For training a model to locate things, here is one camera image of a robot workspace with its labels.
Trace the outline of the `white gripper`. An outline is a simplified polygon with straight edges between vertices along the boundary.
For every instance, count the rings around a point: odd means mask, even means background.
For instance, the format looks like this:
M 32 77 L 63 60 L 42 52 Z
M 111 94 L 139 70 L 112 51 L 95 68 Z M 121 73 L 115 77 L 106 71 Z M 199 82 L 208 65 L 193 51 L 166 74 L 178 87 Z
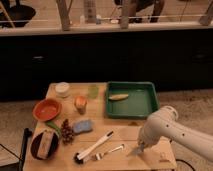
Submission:
M 149 133 L 145 131 L 144 129 L 141 129 L 138 134 L 138 146 L 133 148 L 127 156 L 134 156 L 141 154 L 145 148 L 148 148 L 151 146 L 151 138 L 149 136 Z

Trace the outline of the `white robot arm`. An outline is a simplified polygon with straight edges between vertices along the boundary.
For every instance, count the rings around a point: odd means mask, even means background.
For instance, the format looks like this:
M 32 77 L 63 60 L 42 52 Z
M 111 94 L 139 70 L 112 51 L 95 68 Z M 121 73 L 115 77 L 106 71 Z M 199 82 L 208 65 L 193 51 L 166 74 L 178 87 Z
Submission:
M 163 106 L 150 114 L 139 130 L 137 146 L 130 155 L 141 154 L 164 136 L 213 162 L 213 136 L 179 124 L 177 119 L 178 112 L 172 106 Z

